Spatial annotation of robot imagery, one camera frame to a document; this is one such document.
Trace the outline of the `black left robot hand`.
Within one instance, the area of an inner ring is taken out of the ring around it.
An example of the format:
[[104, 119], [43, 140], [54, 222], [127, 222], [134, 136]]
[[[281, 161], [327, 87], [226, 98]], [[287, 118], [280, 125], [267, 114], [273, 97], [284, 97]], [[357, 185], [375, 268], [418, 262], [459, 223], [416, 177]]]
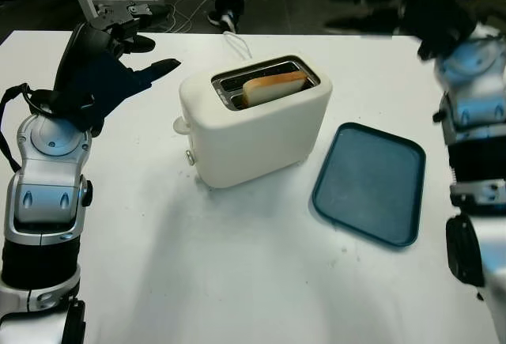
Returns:
[[120, 61], [122, 55], [155, 48], [154, 40], [138, 31], [166, 14], [163, 6], [123, 2], [78, 25], [59, 63], [51, 111], [80, 131], [91, 130], [103, 124], [124, 100], [176, 69], [177, 59], [162, 59], [141, 70]]

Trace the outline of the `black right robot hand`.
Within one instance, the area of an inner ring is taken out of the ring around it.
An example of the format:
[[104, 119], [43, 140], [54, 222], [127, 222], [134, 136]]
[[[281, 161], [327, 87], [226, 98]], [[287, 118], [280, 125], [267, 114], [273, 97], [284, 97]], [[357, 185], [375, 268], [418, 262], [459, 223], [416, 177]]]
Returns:
[[399, 32], [419, 39], [418, 57], [448, 57], [471, 36], [477, 22], [457, 0], [333, 0], [362, 5], [365, 10], [333, 17], [327, 31], [393, 36]]

